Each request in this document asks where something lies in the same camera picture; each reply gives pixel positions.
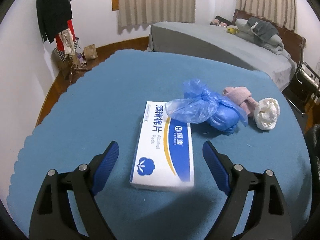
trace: white and blue box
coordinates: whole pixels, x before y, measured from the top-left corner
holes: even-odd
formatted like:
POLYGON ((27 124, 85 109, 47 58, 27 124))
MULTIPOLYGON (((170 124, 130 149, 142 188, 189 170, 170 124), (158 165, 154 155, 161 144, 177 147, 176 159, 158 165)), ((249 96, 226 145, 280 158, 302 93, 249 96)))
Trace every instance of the white and blue box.
POLYGON ((164 104, 146 104, 130 183, 152 190, 190 189, 194 186, 190 124, 168 117, 164 104))

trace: metal screw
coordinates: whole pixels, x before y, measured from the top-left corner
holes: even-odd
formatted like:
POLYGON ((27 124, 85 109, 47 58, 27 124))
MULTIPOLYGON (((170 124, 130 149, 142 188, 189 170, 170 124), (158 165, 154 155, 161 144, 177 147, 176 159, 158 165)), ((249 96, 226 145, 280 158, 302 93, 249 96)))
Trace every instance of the metal screw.
POLYGON ((81 164, 81 165, 79 166, 79 170, 81 170, 81 171, 85 171, 87 168, 88 168, 88 165, 87 165, 87 164, 81 164))
POLYGON ((53 176, 56 173, 54 169, 48 171, 49 176, 53 176))
POLYGON ((242 165, 240 165, 240 164, 236 164, 236 165, 234 166, 234 168, 235 168, 236 171, 242 171, 242 170, 243 170, 243 167, 242 167, 242 165))
POLYGON ((267 174, 268 176, 272 177, 274 173, 273 173, 272 170, 266 170, 266 174, 267 174))

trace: black coat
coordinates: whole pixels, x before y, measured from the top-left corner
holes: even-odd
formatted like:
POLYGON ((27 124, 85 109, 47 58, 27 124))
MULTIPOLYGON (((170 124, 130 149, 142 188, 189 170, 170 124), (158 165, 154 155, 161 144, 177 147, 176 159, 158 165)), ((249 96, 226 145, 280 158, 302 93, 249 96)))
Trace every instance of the black coat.
POLYGON ((69 0, 37 0, 37 15, 41 36, 44 41, 54 41, 55 35, 68 28, 72 19, 69 0))

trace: beige curtain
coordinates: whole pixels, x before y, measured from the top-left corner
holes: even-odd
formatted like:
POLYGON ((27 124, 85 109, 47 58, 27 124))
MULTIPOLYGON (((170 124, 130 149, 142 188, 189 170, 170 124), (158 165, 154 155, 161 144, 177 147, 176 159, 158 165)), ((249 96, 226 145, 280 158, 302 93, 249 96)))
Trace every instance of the beige curtain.
POLYGON ((195 22, 196 0, 119 0, 120 26, 195 22))
POLYGON ((296 28, 296 0, 237 0, 236 8, 265 17, 289 30, 296 28))

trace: blue plastic bag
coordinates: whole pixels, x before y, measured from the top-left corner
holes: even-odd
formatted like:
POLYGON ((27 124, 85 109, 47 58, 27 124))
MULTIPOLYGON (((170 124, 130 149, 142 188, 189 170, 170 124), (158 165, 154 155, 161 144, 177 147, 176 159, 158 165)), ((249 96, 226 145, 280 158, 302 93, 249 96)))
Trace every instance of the blue plastic bag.
POLYGON ((211 91, 200 79, 183 83, 184 99, 175 99, 165 104, 167 115, 186 123, 207 121, 226 134, 232 134, 241 121, 248 124, 246 112, 229 98, 211 91))

